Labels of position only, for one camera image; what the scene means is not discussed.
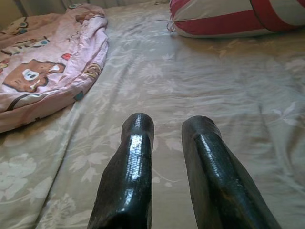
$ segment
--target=white stripe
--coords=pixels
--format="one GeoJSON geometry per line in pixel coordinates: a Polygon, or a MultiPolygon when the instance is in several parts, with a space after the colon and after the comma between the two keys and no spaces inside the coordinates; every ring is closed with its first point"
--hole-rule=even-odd
{"type": "Polygon", "coordinates": [[[267,30],[267,29],[261,29],[261,30],[253,30],[253,31],[245,31],[245,32],[236,32],[236,33],[229,33],[229,34],[220,34],[220,35],[191,35],[183,31],[182,29],[175,26],[175,29],[177,33],[183,37],[191,37],[191,38],[233,38],[233,37],[253,37],[258,35],[265,35],[265,34],[271,34],[273,32],[267,30]]]}
{"type": "Polygon", "coordinates": [[[270,0],[276,14],[287,24],[305,25],[305,8],[297,0],[270,0]]]}
{"type": "Polygon", "coordinates": [[[209,18],[252,9],[249,0],[191,0],[176,12],[173,20],[209,18]]]}

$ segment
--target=red and white striped pillow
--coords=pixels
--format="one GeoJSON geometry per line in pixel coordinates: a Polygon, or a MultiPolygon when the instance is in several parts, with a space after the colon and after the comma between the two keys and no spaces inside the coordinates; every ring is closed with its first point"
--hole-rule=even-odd
{"type": "Polygon", "coordinates": [[[186,37],[255,36],[305,25],[305,0],[171,0],[170,10],[186,37]]]}

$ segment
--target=pink blanket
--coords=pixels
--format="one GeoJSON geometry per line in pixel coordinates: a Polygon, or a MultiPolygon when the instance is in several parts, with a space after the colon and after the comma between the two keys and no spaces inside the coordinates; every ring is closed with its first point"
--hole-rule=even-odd
{"type": "Polygon", "coordinates": [[[0,32],[0,133],[83,98],[108,50],[103,9],[20,18],[0,32]]]}

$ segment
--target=bed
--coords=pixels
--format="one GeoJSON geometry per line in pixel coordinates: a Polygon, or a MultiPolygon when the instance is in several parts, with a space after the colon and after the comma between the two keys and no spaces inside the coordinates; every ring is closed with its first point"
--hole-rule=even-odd
{"type": "Polygon", "coordinates": [[[154,120],[153,229],[195,229],[182,122],[213,119],[284,229],[305,226],[305,30],[195,40],[169,33],[168,4],[105,10],[109,52],[86,96],[0,134],[4,229],[84,229],[124,120],[154,120]]]}

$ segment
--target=floral pattern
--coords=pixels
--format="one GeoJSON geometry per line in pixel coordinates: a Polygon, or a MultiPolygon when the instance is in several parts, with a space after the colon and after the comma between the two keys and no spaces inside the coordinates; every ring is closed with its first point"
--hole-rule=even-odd
{"type": "Polygon", "coordinates": [[[106,65],[83,100],[0,136],[1,228],[85,229],[135,112],[155,125],[153,229],[196,228],[181,143],[194,115],[215,121],[281,226],[304,227],[304,31],[188,39],[162,2],[107,9],[106,65]]]}

